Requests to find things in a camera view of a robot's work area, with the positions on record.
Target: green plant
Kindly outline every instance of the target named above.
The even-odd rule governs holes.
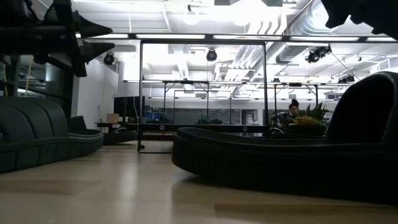
[[[326,108],[326,105],[323,105],[323,103],[320,103],[314,107],[314,109],[311,110],[311,105],[307,106],[307,109],[305,110],[305,115],[309,116],[317,121],[323,121],[323,117],[327,113],[332,113],[332,111],[328,110]]]

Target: black metal frame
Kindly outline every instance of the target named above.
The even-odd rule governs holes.
[[[142,81],[144,80],[143,73],[142,73],[142,60],[143,60],[143,49],[144,49],[143,46],[144,46],[144,44],[192,44],[192,43],[195,43],[195,44],[217,44],[217,45],[233,45],[233,44],[234,45],[261,45],[263,47],[263,49],[264,49],[264,58],[266,58],[266,43],[264,41],[262,41],[262,40],[255,40],[255,41],[253,41],[253,40],[252,41],[224,41],[224,40],[209,39],[209,38],[205,38],[205,39],[202,39],[202,40],[181,40],[181,39],[171,39],[171,40],[170,39],[169,40],[167,40],[167,39],[147,40],[146,39],[146,40],[142,40],[141,43],[140,43],[140,62],[139,62],[140,63],[140,67],[139,67],[140,68],[140,72],[139,72],[139,96],[140,96],[140,106],[141,107],[142,107]],[[266,78],[266,72],[267,71],[266,71],[266,66],[265,66],[265,61],[266,60],[263,60],[263,61],[264,61],[264,66],[263,66],[263,69],[264,69],[264,86],[266,86],[267,85],[267,78]],[[187,80],[185,82],[186,82],[186,84],[191,84],[191,83],[207,84],[208,85],[208,90],[209,90],[209,86],[210,86],[208,81],[193,82],[193,81]],[[182,81],[164,81],[164,83],[165,83],[165,87],[164,87],[165,93],[167,91],[166,83],[181,83],[181,84],[185,84],[185,82],[182,82]],[[266,111],[268,111],[268,104],[267,104],[266,100],[264,100],[264,109]],[[144,124],[143,123],[143,119],[140,120],[139,124],[140,124],[140,128],[138,129],[138,134],[137,134],[137,141],[138,141],[137,151],[138,152],[140,152],[140,153],[154,153],[154,154],[170,153],[170,152],[141,151],[141,149],[143,148],[143,146],[141,145],[142,132],[146,131],[145,127],[148,124]],[[265,126],[261,126],[261,128],[262,128],[261,132],[264,132],[264,130],[267,129],[266,128],[267,125],[268,125],[268,123],[266,122]],[[161,127],[164,128],[166,126],[170,126],[170,124],[163,124]],[[177,126],[179,128],[181,128],[181,127],[188,127],[190,125],[184,124],[184,125],[177,125]],[[196,127],[198,127],[198,128],[206,128],[206,126],[207,125],[198,125]],[[220,132],[225,132],[227,130],[225,128],[220,128],[220,129],[215,128],[215,129],[220,131]]]
[[[305,86],[308,88],[308,90],[310,90],[314,95],[315,95],[315,105],[319,104],[319,97],[318,97],[318,89],[319,86],[336,86],[335,84],[329,84],[329,83],[276,83],[273,84],[274,86],[274,103],[275,103],[275,117],[277,116],[277,94],[278,92],[276,91],[277,86],[279,85],[283,85],[283,87],[285,86],[292,86],[292,87],[301,87],[301,86]],[[315,92],[313,90],[310,89],[310,86],[314,86],[315,87]],[[338,86],[351,86],[351,84],[338,84]]]
[[[142,37],[144,35],[153,35],[153,37]],[[160,37],[161,35],[167,35],[167,38]],[[178,37],[178,35],[199,35],[200,38],[187,38],[184,39],[183,37]],[[143,81],[143,74],[142,74],[142,56],[143,56],[143,45],[144,44],[217,44],[217,45],[261,45],[264,49],[264,58],[267,56],[266,52],[266,44],[267,42],[300,42],[300,43],[342,43],[342,44],[391,44],[397,43],[396,40],[391,40],[390,37],[379,37],[380,40],[371,39],[374,36],[361,36],[361,37],[353,37],[353,36],[330,36],[330,35],[234,35],[234,34],[126,34],[126,38],[107,38],[107,39],[114,39],[114,40],[140,40],[141,43],[141,50],[140,50],[140,73],[139,73],[139,96],[140,96],[140,105],[142,106],[142,81]],[[289,85],[289,83],[267,83],[267,69],[266,69],[266,60],[263,60],[264,63],[264,99],[268,99],[267,95],[267,84],[274,85],[276,90],[277,85]],[[316,95],[316,104],[318,104],[318,87],[321,85],[328,85],[327,83],[302,83],[302,85],[312,85],[315,87],[314,94]],[[268,111],[268,104],[267,100],[264,100],[264,111]],[[264,115],[265,119],[265,126],[268,127],[268,113]],[[143,124],[142,120],[140,121],[140,128],[138,131],[138,151],[141,150],[141,136],[142,130],[145,129],[147,124]]]
[[[209,120],[209,92],[219,92],[218,90],[209,90],[210,85],[207,85],[207,90],[174,90],[174,97],[173,97],[173,123],[174,123],[174,114],[175,114],[175,99],[178,99],[178,97],[175,96],[175,92],[178,91],[192,91],[192,92],[206,92],[207,93],[207,107],[206,107],[206,120]],[[232,125],[232,92],[229,90],[220,90],[220,91],[225,91],[229,92],[229,124]]]

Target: black object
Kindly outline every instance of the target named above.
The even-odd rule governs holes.
[[[305,136],[324,136],[326,127],[322,125],[287,125],[286,134]]]
[[[330,53],[331,53],[330,45],[327,47],[317,47],[315,50],[310,50],[310,54],[307,57],[305,57],[305,60],[308,63],[315,63]]]
[[[119,128],[111,133],[104,133],[105,146],[135,140],[137,140],[137,132],[128,131],[126,128]]]
[[[123,123],[125,123],[125,118],[133,117],[138,118],[139,112],[142,109],[142,114],[144,114],[145,108],[145,97],[142,97],[142,107],[140,106],[139,96],[127,96],[127,97],[115,97],[113,102],[113,113],[119,114],[123,118]]]
[[[104,63],[106,65],[114,65],[116,63],[115,57],[113,56],[113,52],[107,52],[104,57]]]
[[[36,98],[0,98],[0,133],[0,172],[89,155],[103,143],[83,117],[67,121],[59,105]]]
[[[85,77],[85,63],[114,47],[113,43],[83,41],[81,38],[112,33],[112,29],[94,24],[72,12],[70,0],[54,0],[44,19],[31,8],[31,0],[0,2],[0,55],[33,55],[35,63],[51,63]]]
[[[341,97],[326,139],[251,139],[177,131],[173,163],[213,181],[398,204],[398,74],[379,72]],[[363,105],[377,106],[359,111]]]
[[[348,75],[347,77],[340,78],[337,83],[353,83],[355,78],[353,75]]]
[[[207,61],[214,62],[217,60],[217,53],[215,49],[209,49],[206,56]]]
[[[345,23],[351,15],[355,24],[362,22],[373,27],[373,34],[385,33],[398,40],[398,24],[396,22],[396,0],[322,0],[322,3],[329,15],[326,26],[333,28]]]

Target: cardboard box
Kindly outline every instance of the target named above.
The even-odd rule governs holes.
[[[119,114],[107,114],[106,115],[106,122],[118,124],[119,123]]]

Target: fluorescent light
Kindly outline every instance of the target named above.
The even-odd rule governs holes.
[[[368,37],[367,42],[397,42],[392,37]]]
[[[219,40],[282,40],[281,36],[273,35],[214,35],[213,38]]]
[[[138,39],[204,39],[203,34],[137,34]]]
[[[73,0],[74,2],[95,2],[95,3],[145,3],[145,4],[191,4],[192,6],[200,6],[200,1],[163,1],[163,0]]]
[[[139,83],[139,80],[126,80],[128,83]],[[160,80],[143,80],[142,83],[163,83]]]
[[[209,84],[243,84],[244,82],[227,82],[227,81],[220,81],[220,82],[209,82]]]
[[[327,47],[329,44],[327,43],[311,43],[311,42],[287,42],[288,46],[317,46],[317,47]]]
[[[349,84],[349,83],[321,83],[320,85],[325,85],[325,86],[352,86],[353,84]]]
[[[76,34],[76,38],[81,38],[81,34]],[[100,38],[100,39],[128,39],[128,34],[107,34],[107,35],[100,35],[96,37],[89,37],[89,38]]]
[[[164,97],[162,97],[162,96],[150,96],[150,97],[148,97],[148,99],[164,100]],[[174,99],[174,97],[166,96],[166,99]]]
[[[337,41],[358,41],[359,37],[330,37],[330,36],[316,36],[316,37],[291,37],[293,41],[322,41],[322,42],[337,42]]]
[[[200,98],[200,97],[175,97],[179,100],[207,100],[207,98]]]

